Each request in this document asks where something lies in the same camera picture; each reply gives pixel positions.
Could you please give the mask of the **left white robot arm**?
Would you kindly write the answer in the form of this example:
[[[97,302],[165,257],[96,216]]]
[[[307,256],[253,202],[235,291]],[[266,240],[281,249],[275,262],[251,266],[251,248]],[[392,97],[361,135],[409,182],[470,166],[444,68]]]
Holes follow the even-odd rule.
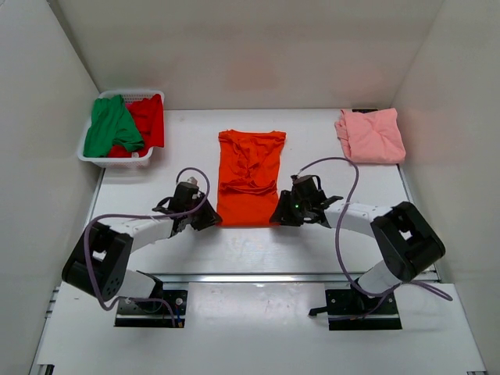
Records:
[[[187,226],[204,230],[222,222],[206,194],[193,180],[177,184],[172,197],[152,209],[153,216],[119,214],[120,223],[102,222],[102,215],[86,227],[62,269],[62,280],[96,297],[137,302],[154,311],[163,303],[163,284],[149,273],[128,268],[130,255],[157,241],[174,237]]]

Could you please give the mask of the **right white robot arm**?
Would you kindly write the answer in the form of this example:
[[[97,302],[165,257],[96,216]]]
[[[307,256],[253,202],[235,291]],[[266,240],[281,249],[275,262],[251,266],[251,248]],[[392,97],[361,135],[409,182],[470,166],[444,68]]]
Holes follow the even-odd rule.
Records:
[[[335,230],[337,261],[354,289],[351,306],[360,313],[369,312],[379,298],[397,287],[413,284],[418,275],[445,255],[442,240],[411,202],[385,207],[354,203],[336,195],[328,197],[316,175],[292,178],[291,190],[280,193],[270,223],[289,227],[319,224]],[[373,238],[382,256],[356,280],[341,257],[341,230]]]

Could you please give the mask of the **orange t shirt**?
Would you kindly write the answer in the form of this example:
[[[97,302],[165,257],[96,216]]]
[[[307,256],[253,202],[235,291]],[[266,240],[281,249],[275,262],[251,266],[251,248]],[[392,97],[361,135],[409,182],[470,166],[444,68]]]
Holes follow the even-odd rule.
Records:
[[[280,155],[287,135],[219,132],[220,166],[216,211],[222,227],[268,227],[278,203]]]

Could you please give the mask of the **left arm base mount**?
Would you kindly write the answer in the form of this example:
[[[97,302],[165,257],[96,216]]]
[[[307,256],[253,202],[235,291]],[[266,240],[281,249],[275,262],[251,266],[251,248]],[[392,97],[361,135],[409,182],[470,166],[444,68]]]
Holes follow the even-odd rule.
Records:
[[[165,283],[153,289],[154,302],[119,302],[114,327],[172,328],[185,326],[188,285]]]

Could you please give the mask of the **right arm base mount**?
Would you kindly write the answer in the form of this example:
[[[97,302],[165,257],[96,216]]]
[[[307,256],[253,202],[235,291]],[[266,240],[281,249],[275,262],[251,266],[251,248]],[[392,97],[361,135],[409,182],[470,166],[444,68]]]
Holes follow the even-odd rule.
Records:
[[[326,283],[324,303],[309,310],[309,318],[327,317],[330,331],[401,330],[402,321],[391,292],[368,297],[348,284]]]

